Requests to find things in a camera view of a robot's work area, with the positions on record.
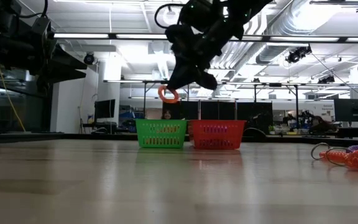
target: computer monitor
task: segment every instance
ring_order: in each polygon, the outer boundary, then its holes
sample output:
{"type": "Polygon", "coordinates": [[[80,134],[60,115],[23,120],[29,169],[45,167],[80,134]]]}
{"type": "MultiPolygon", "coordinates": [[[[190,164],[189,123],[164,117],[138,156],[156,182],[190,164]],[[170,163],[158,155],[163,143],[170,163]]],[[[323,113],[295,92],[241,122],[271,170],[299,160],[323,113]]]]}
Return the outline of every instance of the computer monitor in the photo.
{"type": "Polygon", "coordinates": [[[335,120],[358,122],[358,99],[334,99],[335,120]]]}
{"type": "Polygon", "coordinates": [[[96,101],[94,103],[94,120],[98,118],[113,118],[116,100],[96,101]]]}

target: yellow cable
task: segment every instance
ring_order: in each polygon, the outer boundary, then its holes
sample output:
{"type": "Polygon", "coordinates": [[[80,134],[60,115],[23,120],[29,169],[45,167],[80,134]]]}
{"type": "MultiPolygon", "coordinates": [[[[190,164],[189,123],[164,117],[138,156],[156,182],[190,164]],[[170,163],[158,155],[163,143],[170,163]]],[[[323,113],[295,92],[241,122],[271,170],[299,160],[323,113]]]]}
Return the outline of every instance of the yellow cable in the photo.
{"type": "Polygon", "coordinates": [[[7,99],[9,100],[9,102],[10,102],[10,104],[11,104],[12,110],[13,110],[13,112],[15,113],[16,118],[17,118],[17,120],[19,121],[20,126],[22,127],[23,131],[25,132],[25,128],[24,128],[24,125],[23,125],[23,123],[22,123],[22,120],[20,119],[19,115],[17,115],[16,109],[15,109],[15,107],[13,106],[13,103],[12,103],[12,101],[11,101],[11,97],[9,96],[9,93],[8,93],[8,91],[7,91],[7,88],[6,88],[6,85],[5,85],[5,79],[4,79],[4,76],[3,76],[3,74],[2,74],[1,68],[0,68],[0,76],[1,76],[2,84],[4,85],[4,88],[5,88],[5,91],[6,91],[7,99]]]}

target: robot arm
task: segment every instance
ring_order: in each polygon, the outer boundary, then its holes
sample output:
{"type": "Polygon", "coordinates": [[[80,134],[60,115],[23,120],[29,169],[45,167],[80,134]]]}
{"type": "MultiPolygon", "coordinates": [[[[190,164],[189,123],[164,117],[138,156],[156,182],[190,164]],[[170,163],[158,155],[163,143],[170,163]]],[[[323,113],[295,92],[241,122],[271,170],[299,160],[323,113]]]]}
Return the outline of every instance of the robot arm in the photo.
{"type": "Polygon", "coordinates": [[[241,40],[244,34],[243,26],[248,23],[272,0],[190,0],[180,12],[178,24],[166,29],[165,34],[172,43],[176,66],[168,82],[169,90],[176,90],[196,82],[209,90],[218,86],[213,75],[205,72],[210,68],[210,61],[222,54],[221,49],[233,38],[241,40]],[[193,33],[191,28],[200,31],[193,33]]]}

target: red basket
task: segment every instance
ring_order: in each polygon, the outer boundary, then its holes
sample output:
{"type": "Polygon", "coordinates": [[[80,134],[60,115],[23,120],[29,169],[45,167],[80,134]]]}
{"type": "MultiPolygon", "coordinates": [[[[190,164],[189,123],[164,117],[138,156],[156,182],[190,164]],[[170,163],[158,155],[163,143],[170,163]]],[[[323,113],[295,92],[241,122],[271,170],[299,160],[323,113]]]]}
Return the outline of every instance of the red basket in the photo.
{"type": "Polygon", "coordinates": [[[190,141],[196,149],[238,149],[246,122],[192,120],[189,122],[190,141]]]}

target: orange ring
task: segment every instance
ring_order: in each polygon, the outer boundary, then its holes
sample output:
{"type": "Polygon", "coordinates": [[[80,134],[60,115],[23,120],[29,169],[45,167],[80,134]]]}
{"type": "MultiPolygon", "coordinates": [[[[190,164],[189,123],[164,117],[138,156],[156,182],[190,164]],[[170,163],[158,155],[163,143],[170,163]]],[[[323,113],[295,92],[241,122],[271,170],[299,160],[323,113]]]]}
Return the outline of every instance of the orange ring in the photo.
{"type": "Polygon", "coordinates": [[[166,99],[166,97],[162,94],[163,90],[166,90],[167,86],[162,85],[160,88],[158,88],[158,95],[160,96],[161,100],[166,103],[177,103],[179,100],[179,95],[176,92],[176,90],[169,90],[174,95],[174,99],[166,99]]]}

